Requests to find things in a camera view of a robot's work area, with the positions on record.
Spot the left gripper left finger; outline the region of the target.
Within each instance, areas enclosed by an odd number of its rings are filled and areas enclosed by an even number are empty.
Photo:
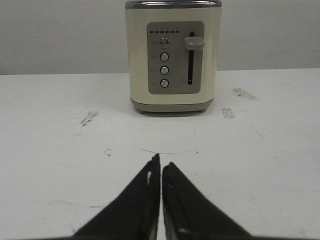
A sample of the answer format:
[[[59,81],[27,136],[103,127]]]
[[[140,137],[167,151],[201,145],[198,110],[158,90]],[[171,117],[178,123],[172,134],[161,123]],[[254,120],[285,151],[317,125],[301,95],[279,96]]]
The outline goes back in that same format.
[[[73,236],[76,240],[155,240],[160,213],[161,165],[155,154],[108,206]]]

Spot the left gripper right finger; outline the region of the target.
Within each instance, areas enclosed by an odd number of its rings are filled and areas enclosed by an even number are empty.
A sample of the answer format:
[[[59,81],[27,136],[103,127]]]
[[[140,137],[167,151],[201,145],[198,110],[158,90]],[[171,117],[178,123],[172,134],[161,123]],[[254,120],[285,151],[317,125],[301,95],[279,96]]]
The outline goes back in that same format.
[[[162,171],[168,240],[249,240],[252,235],[211,203],[173,163]]]

